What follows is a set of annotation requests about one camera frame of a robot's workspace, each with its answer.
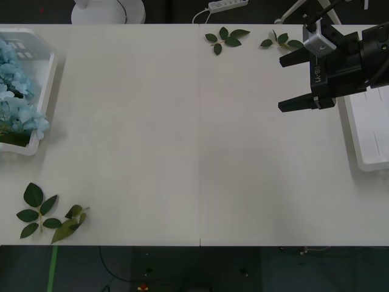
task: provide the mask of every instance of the leaf stem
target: leaf stem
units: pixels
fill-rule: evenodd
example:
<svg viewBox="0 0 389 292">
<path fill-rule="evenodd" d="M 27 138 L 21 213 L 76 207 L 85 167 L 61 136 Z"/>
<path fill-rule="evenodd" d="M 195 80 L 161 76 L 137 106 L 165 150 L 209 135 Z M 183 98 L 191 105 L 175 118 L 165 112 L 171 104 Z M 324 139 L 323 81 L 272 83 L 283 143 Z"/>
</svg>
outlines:
<svg viewBox="0 0 389 292">
<path fill-rule="evenodd" d="M 41 228 L 41 234 L 43 233 L 43 221 L 42 221 L 42 214 L 41 211 L 38 209 L 38 214 L 39 214 L 39 226 Z"/>
</svg>

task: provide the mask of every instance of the black cable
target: black cable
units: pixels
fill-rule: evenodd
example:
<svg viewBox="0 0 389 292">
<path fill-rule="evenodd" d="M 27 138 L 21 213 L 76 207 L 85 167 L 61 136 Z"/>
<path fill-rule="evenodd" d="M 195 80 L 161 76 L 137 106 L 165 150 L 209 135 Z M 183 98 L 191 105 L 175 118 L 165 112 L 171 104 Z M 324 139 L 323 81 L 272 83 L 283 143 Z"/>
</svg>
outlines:
<svg viewBox="0 0 389 292">
<path fill-rule="evenodd" d="M 114 273 L 112 273 L 111 270 L 107 267 L 107 265 L 106 265 L 106 263 L 104 261 L 104 258 L 103 258 L 103 253 L 102 253 L 102 247 L 101 246 L 98 247 L 98 253 L 100 254 L 100 260 L 102 261 L 104 269 L 108 272 L 108 274 L 110 274 L 113 278 L 121 280 L 123 282 L 135 283 L 135 284 L 158 283 L 158 285 L 163 285 L 163 284 L 161 284 L 159 282 L 164 282 L 164 281 L 168 281 L 168 280 L 173 280 L 174 279 L 174 278 L 164 278 L 164 279 L 126 280 L 126 279 L 124 279 L 122 277 L 119 277 L 119 276 L 115 275 Z"/>
<path fill-rule="evenodd" d="M 125 22 L 124 24 L 127 24 L 127 11 L 126 11 L 126 8 L 124 8 L 123 4 L 120 3 L 119 0 L 116 0 L 116 1 L 120 4 L 120 6 L 122 6 L 122 8 L 123 8 L 123 10 L 124 10 L 124 15 L 126 16 L 126 22 Z"/>
</svg>

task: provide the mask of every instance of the floor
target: floor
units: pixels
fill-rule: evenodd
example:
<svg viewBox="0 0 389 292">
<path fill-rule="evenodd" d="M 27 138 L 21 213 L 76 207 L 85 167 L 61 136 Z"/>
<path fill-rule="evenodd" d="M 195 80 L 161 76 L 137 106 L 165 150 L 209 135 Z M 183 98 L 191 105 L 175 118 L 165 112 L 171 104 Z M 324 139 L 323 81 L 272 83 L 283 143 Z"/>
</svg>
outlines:
<svg viewBox="0 0 389 292">
<path fill-rule="evenodd" d="M 0 291 L 47 290 L 51 246 L 0 247 Z M 387 292 L 387 248 L 147 248 L 60 246 L 53 291 Z"/>
<path fill-rule="evenodd" d="M 273 23 L 294 0 L 249 0 L 249 5 L 212 15 L 209 23 Z M 191 23 L 208 0 L 143 0 L 146 23 Z M 0 23 L 70 24 L 73 0 L 2 0 Z M 343 24 L 389 20 L 387 0 L 354 0 L 336 8 Z M 285 23 L 303 23 L 320 8 L 308 0 Z M 196 19 L 205 22 L 206 14 Z M 381 292 L 389 291 L 389 250 L 328 248 L 106 247 L 106 264 L 133 282 L 159 278 L 150 291 Z M 47 291 L 52 246 L 0 246 L 0 291 Z M 109 290 L 104 289 L 109 283 Z M 53 291 L 137 291 L 138 283 L 113 280 L 97 247 L 59 247 Z"/>
</svg>

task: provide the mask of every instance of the white cable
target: white cable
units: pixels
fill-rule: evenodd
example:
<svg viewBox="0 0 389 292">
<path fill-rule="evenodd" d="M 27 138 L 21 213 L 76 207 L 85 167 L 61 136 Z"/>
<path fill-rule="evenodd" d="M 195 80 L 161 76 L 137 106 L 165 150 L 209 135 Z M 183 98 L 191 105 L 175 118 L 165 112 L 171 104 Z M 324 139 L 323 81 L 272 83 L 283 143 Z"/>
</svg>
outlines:
<svg viewBox="0 0 389 292">
<path fill-rule="evenodd" d="M 209 16 L 207 17 L 207 20 L 205 21 L 205 24 L 207 24 L 209 17 L 211 17 L 212 11 L 209 11 Z"/>
<path fill-rule="evenodd" d="M 193 17 L 193 19 L 192 19 L 192 24 L 195 23 L 195 19 L 196 19 L 197 16 L 199 16 L 201 13 L 204 13 L 204 12 L 207 12 L 207 11 L 209 11 L 208 8 L 206 8 L 206 9 L 204 9 L 203 11 L 197 13 L 197 14 Z"/>
</svg>

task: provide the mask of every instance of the white tray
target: white tray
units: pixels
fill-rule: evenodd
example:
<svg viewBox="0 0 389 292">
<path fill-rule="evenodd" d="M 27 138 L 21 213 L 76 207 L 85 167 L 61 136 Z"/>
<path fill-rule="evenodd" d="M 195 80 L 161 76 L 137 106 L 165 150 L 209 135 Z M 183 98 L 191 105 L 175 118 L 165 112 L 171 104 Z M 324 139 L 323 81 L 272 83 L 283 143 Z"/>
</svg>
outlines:
<svg viewBox="0 0 389 292">
<path fill-rule="evenodd" d="M 45 114 L 58 61 L 54 48 L 30 29 L 0 29 L 0 38 L 15 48 L 23 69 L 35 83 L 37 109 Z M 0 151 L 34 155 L 38 146 L 39 140 L 33 131 L 26 147 L 0 143 Z"/>
<path fill-rule="evenodd" d="M 345 97 L 359 167 L 389 168 L 389 86 Z"/>
</svg>

